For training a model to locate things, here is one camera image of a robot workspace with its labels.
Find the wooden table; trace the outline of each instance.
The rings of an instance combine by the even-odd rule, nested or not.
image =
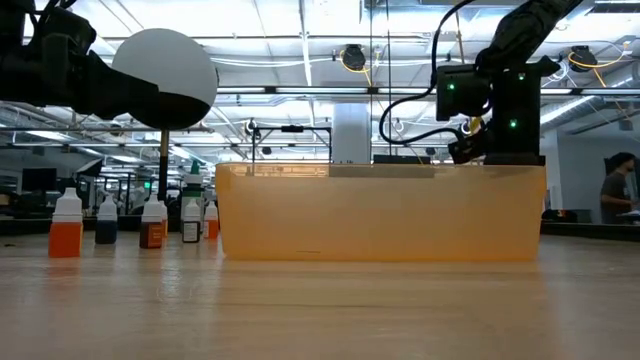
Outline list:
[[[0,238],[2,359],[640,358],[640,244],[543,237],[537,263],[226,262],[213,243],[81,259]]]

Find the white sphere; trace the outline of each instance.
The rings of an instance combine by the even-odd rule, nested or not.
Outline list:
[[[143,30],[118,48],[112,67],[158,85],[160,96],[137,120],[161,129],[183,129],[204,118],[218,91],[209,55],[193,39],[168,29]]]

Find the brown liquid bottle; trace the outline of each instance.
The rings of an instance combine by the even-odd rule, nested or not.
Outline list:
[[[140,224],[140,248],[160,249],[164,239],[164,224],[162,221],[162,205],[156,194],[151,194],[149,201],[144,204],[142,222]]]

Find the ceiling light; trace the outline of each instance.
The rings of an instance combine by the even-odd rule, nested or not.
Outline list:
[[[427,88],[380,88],[378,92],[381,94],[422,94],[427,91]]]
[[[561,106],[561,107],[551,111],[550,113],[543,115],[540,118],[540,124],[542,125],[542,124],[548,123],[549,121],[557,118],[558,116],[560,116],[560,115],[564,114],[565,112],[575,108],[576,106],[581,105],[581,104],[593,99],[594,97],[595,96],[585,96],[582,99],[578,99],[578,100],[572,101],[572,102],[570,102],[570,103],[568,103],[568,104],[566,104],[564,106]]]
[[[191,159],[191,154],[179,146],[172,146],[169,152],[183,159]]]
[[[571,89],[540,89],[540,95],[566,95]]]
[[[124,144],[124,147],[149,147],[149,148],[154,148],[154,147],[160,147],[160,144],[158,144],[158,143],[151,143],[151,144],[130,143],[130,144]]]
[[[133,156],[111,155],[111,157],[115,160],[122,161],[122,162],[130,162],[130,163],[142,162],[142,160],[138,158],[134,158]]]
[[[58,143],[13,143],[11,146],[18,147],[62,147],[62,144]]]
[[[82,151],[86,152],[87,154],[91,154],[91,155],[95,155],[95,156],[104,156],[104,154],[99,153],[99,152],[97,152],[95,150],[91,150],[91,149],[82,148]]]
[[[276,93],[278,94],[366,94],[367,88],[359,87],[338,87],[338,88],[323,88],[323,87],[278,87]]]
[[[55,141],[69,140],[68,136],[52,131],[27,131],[27,134]]]
[[[596,0],[596,4],[640,4],[639,0]]]
[[[264,94],[265,90],[262,87],[220,87],[218,88],[218,94],[246,94],[246,93],[258,93]]]
[[[106,144],[106,143],[103,143],[103,144],[90,144],[90,143],[88,143],[88,144],[83,144],[83,143],[75,143],[75,144],[69,144],[69,146],[85,148],[85,147],[118,147],[118,146],[120,146],[120,145],[118,145],[118,144]]]

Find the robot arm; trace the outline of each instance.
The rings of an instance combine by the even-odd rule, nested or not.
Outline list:
[[[35,21],[34,0],[0,3],[0,100],[36,106],[69,106],[103,119],[146,108],[158,95],[155,84],[120,73],[89,50],[96,32],[62,3],[50,0],[34,36],[23,45],[25,15]]]
[[[437,69],[436,117],[492,118],[478,133],[449,145],[455,163],[486,155],[485,164],[543,165],[540,154],[540,79],[559,66],[543,56],[527,63],[555,24],[582,0],[529,0],[505,16],[474,65]]]
[[[488,48],[476,57],[480,72],[496,73],[521,66],[549,36],[558,21],[582,0],[529,0],[507,14]]]

